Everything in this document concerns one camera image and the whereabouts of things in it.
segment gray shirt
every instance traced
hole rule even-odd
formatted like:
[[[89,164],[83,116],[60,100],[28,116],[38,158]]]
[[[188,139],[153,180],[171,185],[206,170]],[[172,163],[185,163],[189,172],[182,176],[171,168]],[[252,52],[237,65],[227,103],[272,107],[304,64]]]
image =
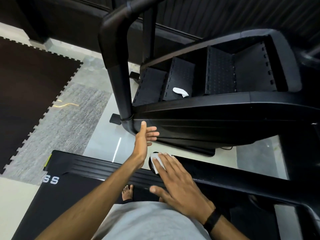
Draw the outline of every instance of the gray shirt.
[[[94,240],[198,239],[210,240],[197,220],[161,202],[114,204]]]

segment power cord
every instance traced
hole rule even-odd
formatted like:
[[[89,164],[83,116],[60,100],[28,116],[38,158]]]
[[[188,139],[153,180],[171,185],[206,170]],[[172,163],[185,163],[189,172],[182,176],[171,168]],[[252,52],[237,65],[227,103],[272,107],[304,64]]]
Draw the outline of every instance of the power cord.
[[[233,148],[233,146],[232,146],[230,149],[226,149],[226,148],[222,148],[222,147],[221,147],[221,149],[227,150],[227,151],[230,151],[232,148]]]

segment treadmill handrail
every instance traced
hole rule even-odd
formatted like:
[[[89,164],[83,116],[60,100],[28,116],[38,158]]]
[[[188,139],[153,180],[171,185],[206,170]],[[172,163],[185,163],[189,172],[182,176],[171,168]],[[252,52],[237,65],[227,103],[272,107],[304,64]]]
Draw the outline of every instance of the treadmill handrail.
[[[130,121],[132,117],[132,101],[128,72],[128,44],[127,33],[130,25],[139,14],[163,0],[132,0],[115,9],[103,17],[98,41],[120,117]],[[135,131],[132,126],[125,127],[130,133]]]

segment forearm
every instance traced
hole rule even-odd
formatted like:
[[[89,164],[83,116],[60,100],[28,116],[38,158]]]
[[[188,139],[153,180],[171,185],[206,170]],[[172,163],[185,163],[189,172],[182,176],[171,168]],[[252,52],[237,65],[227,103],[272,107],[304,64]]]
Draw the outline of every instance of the forearm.
[[[90,240],[137,169],[132,156],[50,224],[36,240]]]
[[[210,234],[216,240],[249,240],[224,216],[220,217]]]

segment bare foot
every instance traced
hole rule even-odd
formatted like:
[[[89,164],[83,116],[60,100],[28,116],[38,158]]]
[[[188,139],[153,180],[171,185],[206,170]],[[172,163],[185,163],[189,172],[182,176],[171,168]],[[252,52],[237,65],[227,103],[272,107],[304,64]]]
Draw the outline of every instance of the bare foot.
[[[134,195],[134,186],[133,185],[127,185],[123,191],[122,191],[122,200],[125,201],[125,200],[129,200],[129,199],[132,199]]]

